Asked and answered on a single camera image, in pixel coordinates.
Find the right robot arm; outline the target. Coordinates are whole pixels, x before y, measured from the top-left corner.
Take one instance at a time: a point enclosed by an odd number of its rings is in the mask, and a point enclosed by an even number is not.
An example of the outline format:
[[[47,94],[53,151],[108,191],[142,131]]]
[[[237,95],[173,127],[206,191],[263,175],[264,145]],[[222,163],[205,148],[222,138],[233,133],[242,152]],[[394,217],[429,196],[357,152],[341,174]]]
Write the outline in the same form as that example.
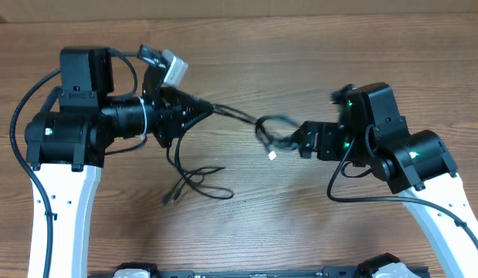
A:
[[[433,131],[409,132],[392,88],[351,84],[333,92],[335,123],[304,122],[290,136],[302,158],[316,154],[336,161],[339,175],[349,164],[385,182],[389,196],[327,197],[335,202],[401,202],[412,214],[448,277],[478,277],[478,221],[470,208],[458,167]]]

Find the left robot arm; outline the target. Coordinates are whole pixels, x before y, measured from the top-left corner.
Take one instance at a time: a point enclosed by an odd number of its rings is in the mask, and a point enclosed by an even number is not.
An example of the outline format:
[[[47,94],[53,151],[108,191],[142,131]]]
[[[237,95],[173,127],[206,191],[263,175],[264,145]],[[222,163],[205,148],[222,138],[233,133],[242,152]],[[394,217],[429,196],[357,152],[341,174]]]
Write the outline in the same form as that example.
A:
[[[93,203],[109,146],[153,134],[162,147],[210,116],[213,106],[178,89],[188,68],[168,50],[142,46],[147,64],[130,93],[114,95],[108,47],[66,47],[53,89],[25,129],[34,212],[30,277],[85,277]]]

